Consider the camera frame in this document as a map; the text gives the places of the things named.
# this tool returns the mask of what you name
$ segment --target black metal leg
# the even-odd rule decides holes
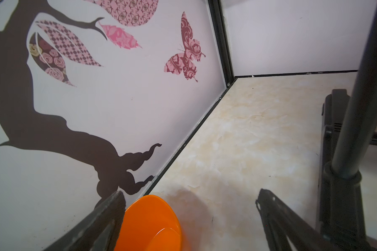
[[[332,170],[351,178],[359,170],[377,127],[377,12],[343,121]]]
[[[351,179],[343,179],[331,168],[348,101],[346,90],[337,89],[324,103],[316,230],[343,250],[370,250],[360,190],[362,176],[357,172]]]
[[[338,247],[322,238],[271,191],[261,189],[256,205],[271,251],[292,251],[287,238],[298,251],[340,251]]]

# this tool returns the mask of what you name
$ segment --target black edge strip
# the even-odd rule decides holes
[[[221,99],[223,98],[223,96],[225,96],[225,94],[229,91],[229,89],[232,87],[232,85],[236,82],[237,78],[234,78],[231,86],[229,88],[226,88],[226,90],[222,93],[222,95],[218,98],[218,100],[213,104],[213,106],[211,107],[211,109],[207,112],[207,114],[204,116],[204,118],[202,118],[202,120],[200,121],[200,123],[198,123],[198,125],[196,126],[196,128],[194,129],[194,131],[190,134],[190,136],[186,139],[186,141],[183,143],[183,145],[181,146],[181,148],[177,151],[177,153],[173,156],[173,158],[169,161],[169,163],[166,165],[166,167],[162,170],[162,172],[158,175],[158,177],[156,177],[155,181],[151,184],[151,186],[148,188],[148,190],[145,192],[144,195],[148,195],[151,193],[152,189],[156,186],[156,184],[158,184],[158,182],[160,181],[160,179],[162,178],[162,176],[166,173],[166,171],[170,168],[170,166],[172,165],[172,163],[176,160],[176,158],[179,156],[179,154],[183,151],[183,149],[186,147],[186,145],[190,142],[190,140],[192,139],[192,137],[194,136],[194,134],[198,131],[198,129],[200,129],[200,127],[203,125],[203,123],[205,122],[205,120],[208,118],[208,116],[212,113],[212,111],[216,108],[216,106],[219,104],[219,102],[221,101]]]
[[[218,44],[219,57],[223,75],[225,76],[226,87],[234,81],[232,62],[230,60],[229,46],[227,42],[225,23],[223,22],[223,12],[220,0],[208,0],[209,11],[211,13],[212,24],[215,31],[216,43]]]
[[[307,75],[307,74],[327,74],[327,73],[346,73],[346,72],[357,72],[357,70],[332,71],[332,72],[296,72],[296,73],[281,73],[281,74],[247,75],[247,76],[236,76],[236,78],[259,78],[259,77],[292,76],[292,75]]]

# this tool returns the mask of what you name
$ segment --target black metal trim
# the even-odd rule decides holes
[[[293,76],[293,75],[307,75],[307,74],[347,73],[347,72],[357,72],[357,70],[331,71],[331,72],[294,72],[294,73],[279,73],[279,74],[262,74],[262,75],[236,76],[236,78],[259,78],[259,77]]]
[[[214,27],[216,43],[218,44],[219,57],[221,59],[223,75],[225,76],[226,87],[229,87],[235,80],[230,60],[229,45],[227,42],[226,28],[223,21],[223,11],[220,0],[208,0],[209,11]]]
[[[256,206],[271,251],[292,251],[287,238],[299,251],[341,251],[319,235],[271,191],[261,189]]]
[[[173,156],[173,158],[169,161],[169,163],[166,165],[166,167],[162,170],[162,172],[156,177],[155,181],[151,184],[151,186],[148,188],[148,190],[145,192],[144,195],[148,195],[151,193],[152,189],[158,184],[162,176],[166,173],[166,171],[170,168],[172,163],[176,160],[176,158],[179,156],[179,154],[183,151],[183,149],[186,147],[186,145],[190,142],[194,134],[200,129],[200,127],[203,125],[205,120],[208,118],[208,116],[212,113],[212,111],[216,108],[216,106],[219,104],[221,99],[225,96],[225,94],[229,91],[229,89],[232,87],[232,85],[236,82],[237,78],[235,78],[229,88],[226,88],[226,90],[222,93],[222,95],[218,98],[218,100],[213,104],[211,109],[207,112],[207,114],[202,118],[200,123],[196,126],[194,131],[190,134],[190,136],[186,139],[186,141],[183,143],[183,145],[180,147],[180,149],[177,151],[177,153]]]
[[[116,191],[68,233],[44,251],[111,251],[116,246],[126,209],[121,191]]]

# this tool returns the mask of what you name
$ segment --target dark brown tree trunk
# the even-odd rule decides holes
[[[101,18],[91,23],[77,22],[50,7],[46,0],[19,0],[5,30],[0,32],[0,125],[9,138],[0,146],[60,153],[94,166],[100,179],[97,191],[101,201],[118,187],[128,194],[137,193],[153,176],[135,183],[127,170],[137,170],[161,144],[153,145],[145,153],[127,153],[119,157],[110,142],[70,130],[60,116],[35,111],[32,75],[26,64],[29,55],[26,36],[40,12],[48,13],[62,23],[94,29],[104,36],[95,26]]]

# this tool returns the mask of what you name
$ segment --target checkered pattern leaf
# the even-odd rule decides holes
[[[45,31],[63,56],[77,63],[101,66],[92,58],[81,40],[63,25],[48,20],[36,21],[36,24]]]

